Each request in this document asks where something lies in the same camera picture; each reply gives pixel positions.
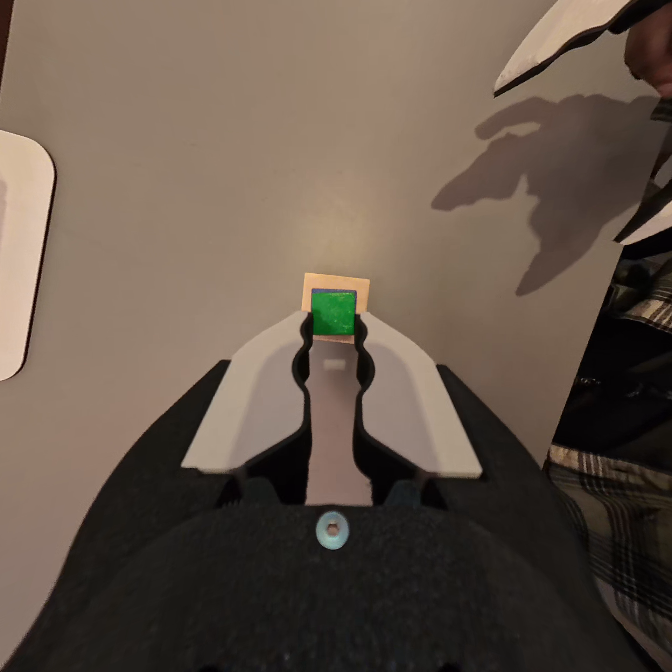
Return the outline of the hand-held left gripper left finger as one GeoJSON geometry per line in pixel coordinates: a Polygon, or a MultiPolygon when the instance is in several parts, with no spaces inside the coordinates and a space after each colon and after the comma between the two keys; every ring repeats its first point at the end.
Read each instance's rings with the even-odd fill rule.
{"type": "Polygon", "coordinates": [[[307,390],[313,316],[297,311],[232,357],[199,423],[182,468],[263,478],[282,503],[304,505],[312,452],[307,390]]]}

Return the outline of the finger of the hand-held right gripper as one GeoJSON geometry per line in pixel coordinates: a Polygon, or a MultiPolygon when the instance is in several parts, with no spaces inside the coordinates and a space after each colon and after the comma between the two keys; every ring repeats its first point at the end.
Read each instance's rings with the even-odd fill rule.
{"type": "Polygon", "coordinates": [[[643,201],[614,238],[620,245],[633,245],[671,227],[671,181],[662,188],[650,182],[643,201]]]}
{"type": "Polygon", "coordinates": [[[498,97],[614,26],[634,1],[556,1],[522,40],[493,87],[498,97]]]}

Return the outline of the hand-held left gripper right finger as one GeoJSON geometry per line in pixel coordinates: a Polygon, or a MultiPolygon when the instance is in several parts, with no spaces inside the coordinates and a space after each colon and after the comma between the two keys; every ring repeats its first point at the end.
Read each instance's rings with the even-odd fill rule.
{"type": "Polygon", "coordinates": [[[398,483],[420,495],[428,483],[483,476],[438,365],[415,342],[364,312],[356,316],[353,457],[383,505],[398,483]]]}

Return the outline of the small green cube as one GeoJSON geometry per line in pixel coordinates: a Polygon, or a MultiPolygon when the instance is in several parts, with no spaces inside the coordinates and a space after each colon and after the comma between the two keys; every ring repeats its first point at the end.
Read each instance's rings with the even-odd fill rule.
{"type": "Polygon", "coordinates": [[[310,295],[315,337],[353,337],[357,295],[318,293],[310,295]]]}

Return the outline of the medium wooden cube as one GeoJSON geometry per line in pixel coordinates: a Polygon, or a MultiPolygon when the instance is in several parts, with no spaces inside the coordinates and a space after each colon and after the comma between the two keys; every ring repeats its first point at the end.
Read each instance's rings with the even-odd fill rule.
{"type": "MultiPolygon", "coordinates": [[[[326,275],[319,273],[305,273],[302,290],[302,306],[304,312],[311,313],[311,290],[312,288],[350,288],[357,291],[356,316],[365,313],[368,309],[370,295],[370,281],[361,278],[351,278],[340,275],[326,275]]],[[[353,344],[353,337],[315,337],[314,340],[329,341],[336,343],[353,344]]]]}

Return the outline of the person's right hand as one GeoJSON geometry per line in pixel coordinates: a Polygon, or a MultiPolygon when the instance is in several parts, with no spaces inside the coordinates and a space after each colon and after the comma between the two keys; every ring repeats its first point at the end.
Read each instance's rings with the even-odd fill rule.
{"type": "Polygon", "coordinates": [[[628,32],[624,63],[663,99],[671,98],[671,4],[636,23],[628,32]]]}

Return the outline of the white desk stand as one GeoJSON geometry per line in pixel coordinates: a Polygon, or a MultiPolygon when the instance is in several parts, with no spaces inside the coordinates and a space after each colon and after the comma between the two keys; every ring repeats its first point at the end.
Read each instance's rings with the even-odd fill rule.
{"type": "Polygon", "coordinates": [[[1,381],[27,356],[55,179],[41,145],[1,130],[1,381]]]}

